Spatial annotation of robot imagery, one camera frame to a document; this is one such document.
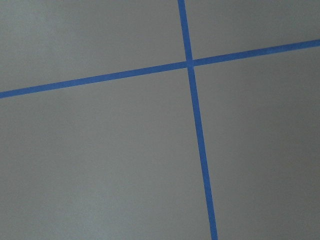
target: blue painter's tape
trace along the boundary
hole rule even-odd
[[[280,45],[280,46],[266,47],[266,48],[261,48],[256,50],[241,51],[241,52],[235,52],[235,53],[230,53],[225,55],[195,59],[193,60],[193,64],[195,66],[201,66],[206,64],[215,64],[215,63],[232,61],[237,59],[252,58],[252,57],[257,57],[262,55],[277,54],[282,52],[314,48],[319,46],[320,46],[320,39],[317,39],[312,41],[303,41],[303,42]]]
[[[9,98],[9,97],[18,96],[18,95],[55,90],[55,89],[69,88],[69,87],[85,85],[85,84],[99,83],[99,82],[110,81],[115,79],[123,79],[123,78],[129,78],[134,76],[146,75],[146,74],[154,74],[154,73],[166,72],[171,70],[184,69],[186,67],[187,67],[187,63],[185,61],[182,61],[182,62],[170,63],[170,64],[159,65],[159,66],[151,66],[151,67],[140,68],[140,69],[129,70],[129,71],[121,71],[121,72],[110,73],[110,74],[99,75],[99,76],[91,76],[91,77],[80,78],[80,79],[69,80],[69,81],[61,81],[61,82],[44,84],[44,85],[31,86],[26,88],[0,92],[0,99]]]
[[[188,27],[188,25],[185,25],[185,24],[182,25],[183,35],[185,35],[187,32],[184,29],[185,27]],[[187,68],[187,66],[191,66],[193,68],[194,66],[215,64],[215,63],[232,61],[237,59],[245,59],[245,58],[257,57],[257,56],[268,55],[268,54],[277,54],[277,53],[282,53],[287,51],[294,51],[299,49],[320,47],[320,39],[317,39],[312,41],[304,41],[304,42],[273,46],[273,47],[261,48],[256,50],[242,51],[242,52],[236,52],[236,53],[230,53],[230,54],[219,55],[219,56],[211,56],[211,57],[192,60],[190,37],[189,36],[183,37],[183,40],[184,40],[185,49],[187,50],[185,51],[187,61],[175,62],[175,63],[159,65],[159,66],[151,66],[151,67],[140,68],[140,69],[129,70],[129,71],[110,73],[110,74],[105,74],[100,76],[91,76],[91,77],[80,78],[80,79],[69,80],[69,81],[49,83],[49,84],[38,85],[38,86],[31,86],[31,87],[20,88],[20,89],[9,90],[9,91],[3,91],[3,92],[0,92],[0,99],[19,96],[19,95],[25,95],[25,94],[32,94],[37,92],[43,92],[43,91],[49,91],[49,90],[55,90],[55,89],[69,88],[69,87],[85,85],[85,84],[110,81],[115,79],[140,76],[145,74],[154,74],[154,73],[160,73],[160,72],[171,71],[176,69],[184,69],[184,68]]]
[[[189,35],[185,1],[178,0],[178,6],[179,6],[179,13],[180,13],[180,21],[181,21],[181,29],[182,29],[187,71],[189,76],[189,85],[190,85],[194,123],[195,123],[196,137],[198,142],[198,149],[199,149],[199,156],[200,156],[200,163],[201,163],[201,170],[202,170],[206,207],[207,207],[208,217],[209,217],[211,239],[218,240],[214,202],[213,202],[211,185],[210,185],[206,146],[205,146],[204,133],[202,129],[196,75],[194,70],[194,61],[192,57],[191,41],[190,41],[190,35]]]

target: blue line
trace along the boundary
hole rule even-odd
[[[195,69],[194,69],[194,61],[192,57],[185,1],[178,0],[178,6],[179,6],[179,13],[180,13],[185,58],[186,58],[188,76],[189,76],[189,85],[190,85],[190,92],[191,92],[196,137],[197,137],[199,156],[200,156],[200,162],[201,162],[206,207],[207,207],[208,217],[209,217],[211,239],[218,240],[214,201],[213,201],[212,192],[211,192],[205,139],[204,139],[204,133],[202,129],[202,121],[201,121],[201,114],[200,114],[197,84],[196,84],[196,75],[195,75]]]
[[[215,64],[215,63],[232,61],[237,59],[252,58],[252,57],[257,57],[262,55],[277,54],[277,53],[283,53],[287,51],[314,48],[319,46],[320,46],[320,39],[317,39],[312,41],[303,41],[303,42],[286,44],[281,46],[272,46],[272,47],[266,47],[266,48],[255,49],[250,51],[241,51],[241,52],[235,52],[235,53],[230,53],[225,55],[195,59],[193,61],[193,64],[195,66],[201,66],[206,64]]]
[[[99,76],[91,76],[91,77],[80,78],[80,79],[69,80],[69,81],[61,81],[61,82],[44,84],[44,85],[31,86],[26,88],[0,92],[0,99],[9,98],[9,97],[18,96],[18,95],[55,90],[55,89],[69,88],[69,87],[85,85],[85,84],[99,83],[99,82],[110,81],[115,79],[123,79],[123,78],[129,78],[134,76],[146,75],[146,74],[184,69],[186,67],[187,67],[187,63],[185,61],[182,61],[182,62],[170,63],[165,65],[140,68],[135,70],[121,71],[121,72],[110,73],[110,74],[99,75]]]
[[[186,27],[185,25],[183,25],[182,27],[183,27],[182,35],[185,35],[186,30],[188,29],[184,29]],[[50,91],[55,89],[69,88],[69,87],[85,85],[85,84],[110,81],[115,79],[129,78],[129,77],[140,76],[145,74],[154,74],[154,73],[166,72],[171,70],[184,69],[184,68],[187,68],[187,66],[190,66],[190,67],[192,66],[193,68],[194,66],[214,64],[214,63],[232,61],[237,59],[252,58],[252,57],[268,55],[268,54],[277,54],[277,53],[294,51],[299,49],[320,47],[320,39],[317,39],[317,40],[303,41],[298,43],[266,47],[266,48],[249,50],[249,51],[235,52],[235,53],[219,55],[219,56],[205,57],[205,58],[195,59],[192,62],[190,37],[188,36],[183,37],[183,39],[188,41],[184,43],[184,46],[187,50],[186,54],[188,54],[188,56],[186,56],[187,62],[185,61],[175,62],[175,63],[165,64],[165,65],[151,66],[151,67],[140,68],[135,70],[121,71],[121,72],[110,73],[105,75],[91,76],[91,77],[80,78],[75,80],[61,81],[61,82],[44,84],[44,85],[3,91],[3,92],[0,92],[0,99],[19,96],[19,95],[25,95],[25,94],[32,94],[37,92],[43,92],[43,91]]]

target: gray surface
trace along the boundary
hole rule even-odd
[[[194,58],[320,39],[319,0],[186,0]]]
[[[210,239],[185,69],[0,110],[0,239]]]
[[[2,0],[0,32],[0,92],[185,60],[175,0]]]
[[[320,48],[195,68],[219,240],[320,236]]]

